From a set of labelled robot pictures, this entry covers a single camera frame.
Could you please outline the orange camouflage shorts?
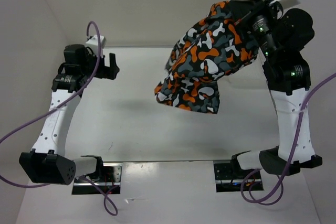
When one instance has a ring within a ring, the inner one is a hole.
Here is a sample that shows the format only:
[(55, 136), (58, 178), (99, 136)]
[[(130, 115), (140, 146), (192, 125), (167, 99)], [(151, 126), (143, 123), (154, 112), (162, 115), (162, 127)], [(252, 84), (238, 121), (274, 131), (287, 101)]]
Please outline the orange camouflage shorts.
[(165, 65), (167, 76), (154, 89), (157, 103), (216, 114), (218, 80), (252, 64), (259, 47), (251, 32), (235, 25), (236, 1), (211, 6), (174, 45)]

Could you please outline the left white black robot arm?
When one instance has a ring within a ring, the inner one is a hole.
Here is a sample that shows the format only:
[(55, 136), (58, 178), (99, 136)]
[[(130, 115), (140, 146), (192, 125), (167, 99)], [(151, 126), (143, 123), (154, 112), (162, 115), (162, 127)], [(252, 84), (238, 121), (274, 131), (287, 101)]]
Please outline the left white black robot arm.
[(51, 103), (41, 133), (29, 152), (22, 152), (19, 164), (33, 183), (69, 185), (80, 176), (93, 182), (105, 175), (103, 160), (96, 155), (82, 155), (76, 159), (65, 157), (65, 145), (70, 124), (82, 98), (81, 88), (91, 76), (114, 80), (120, 69), (114, 53), (100, 60), (92, 47), (81, 44), (64, 49), (64, 62), (59, 66), (51, 86)]

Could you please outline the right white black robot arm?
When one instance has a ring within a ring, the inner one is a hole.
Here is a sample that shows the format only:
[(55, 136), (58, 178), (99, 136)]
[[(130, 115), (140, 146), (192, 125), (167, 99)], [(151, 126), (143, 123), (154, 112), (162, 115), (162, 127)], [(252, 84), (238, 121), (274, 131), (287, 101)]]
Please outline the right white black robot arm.
[(236, 26), (250, 31), (265, 57), (262, 64), (277, 113), (279, 145), (232, 156), (230, 172), (243, 178), (254, 169), (290, 176), (322, 164), (310, 137), (306, 96), (310, 68), (301, 50), (315, 35), (312, 17), (282, 0), (231, 1)]

